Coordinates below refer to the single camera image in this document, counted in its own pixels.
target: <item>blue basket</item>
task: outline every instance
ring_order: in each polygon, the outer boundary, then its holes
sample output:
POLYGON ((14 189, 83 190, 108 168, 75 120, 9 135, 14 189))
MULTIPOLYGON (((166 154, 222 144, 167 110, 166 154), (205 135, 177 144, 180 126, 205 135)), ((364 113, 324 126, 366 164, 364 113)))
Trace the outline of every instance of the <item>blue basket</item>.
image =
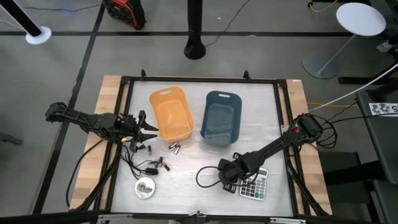
POLYGON ((211 91, 206 97, 200 134, 205 142, 226 147, 239 138, 242 100, 234 93, 211 91))

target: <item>calculator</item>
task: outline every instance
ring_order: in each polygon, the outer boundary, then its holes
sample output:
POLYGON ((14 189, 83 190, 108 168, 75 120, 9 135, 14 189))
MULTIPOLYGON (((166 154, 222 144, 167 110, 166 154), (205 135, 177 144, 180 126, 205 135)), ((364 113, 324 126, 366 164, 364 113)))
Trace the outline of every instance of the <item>calculator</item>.
POLYGON ((253 200, 264 200, 266 197, 268 170, 260 168, 256 180, 250 184, 255 177, 256 175, 254 174, 244 181, 241 180, 240 185, 242 186, 240 187, 239 195, 253 200))

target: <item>gray floor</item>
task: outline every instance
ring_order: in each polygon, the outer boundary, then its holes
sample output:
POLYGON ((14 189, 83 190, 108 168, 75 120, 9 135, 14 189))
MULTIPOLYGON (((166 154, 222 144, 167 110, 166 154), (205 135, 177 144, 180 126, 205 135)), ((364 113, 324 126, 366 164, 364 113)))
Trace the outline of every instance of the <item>gray floor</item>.
MULTIPOLYGON (((68 8, 99 4, 100 0, 20 0, 21 6, 68 8)), ((244 0, 204 0, 203 30, 222 31, 244 0)), ((335 19, 339 4, 315 14, 306 0, 251 0, 229 31, 344 32, 335 19)), ((186 31, 185 0, 142 1, 147 25, 142 31, 186 31)), ((318 8, 326 4, 316 4, 318 8)), ((91 31, 99 6, 70 12, 27 9, 38 24, 54 31, 91 31)), ((0 19, 12 19, 0 12, 0 19)), ((17 28, 0 22, 0 31, 17 28)), ((104 14, 99 31, 134 31, 104 14)), ((0 35, 0 130, 24 140, 23 145, 0 144, 0 216, 31 212, 49 161, 59 125, 45 122, 48 105, 67 102, 80 69, 90 36, 55 36, 44 45, 33 46, 23 36, 0 35)), ((204 43, 216 37, 203 37, 204 43)), ((375 46, 380 38, 357 38, 337 58, 340 72, 331 80, 311 77, 302 58, 314 50, 334 52, 347 37, 221 37, 196 61, 183 55, 185 36, 97 37, 76 103, 76 109, 92 113, 103 75, 139 75, 145 69, 153 76, 241 77, 249 70, 253 78, 301 79, 308 102, 325 103, 358 86, 339 85, 339 76, 370 77, 392 63, 375 46)), ((354 97, 339 104, 350 104, 354 97)), ((316 114, 326 118, 339 109, 325 108, 316 114)), ((341 117, 359 115, 353 108, 341 117)), ((376 159, 362 120, 337 125, 339 141, 334 150, 359 152, 362 162, 376 159)), ((67 211, 65 191, 73 166, 83 152, 86 134, 70 126, 55 171, 44 212, 67 211)), ((366 217, 358 209, 344 208, 346 217, 366 217)))

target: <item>orange basket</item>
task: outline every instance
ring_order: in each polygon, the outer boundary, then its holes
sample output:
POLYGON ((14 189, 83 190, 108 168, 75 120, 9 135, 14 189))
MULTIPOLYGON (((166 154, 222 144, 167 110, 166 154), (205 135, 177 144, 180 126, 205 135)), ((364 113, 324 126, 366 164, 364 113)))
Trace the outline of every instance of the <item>orange basket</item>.
POLYGON ((149 97, 154 110, 159 137, 166 142, 188 138, 195 122, 184 91, 172 86, 153 92, 149 97))

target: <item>pole base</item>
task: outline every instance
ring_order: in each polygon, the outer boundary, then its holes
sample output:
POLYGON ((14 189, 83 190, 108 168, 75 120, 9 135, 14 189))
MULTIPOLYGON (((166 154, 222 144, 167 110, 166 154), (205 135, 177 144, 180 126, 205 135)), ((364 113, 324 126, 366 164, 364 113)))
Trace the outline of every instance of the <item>pole base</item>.
POLYGON ((26 34, 26 41, 33 45, 43 44, 48 41, 52 35, 50 28, 42 26, 40 29, 42 30, 42 34, 37 37, 32 37, 30 34, 26 34))
POLYGON ((184 54, 191 60, 197 60, 206 55, 206 47, 201 41, 193 43, 192 39, 188 39, 187 46, 184 48, 184 54))
POLYGON ((338 67, 334 60, 331 61, 322 72, 319 72, 331 57, 332 55, 328 55, 322 52, 313 52, 303 59, 303 67, 310 75, 315 78, 333 78, 338 73, 338 67))

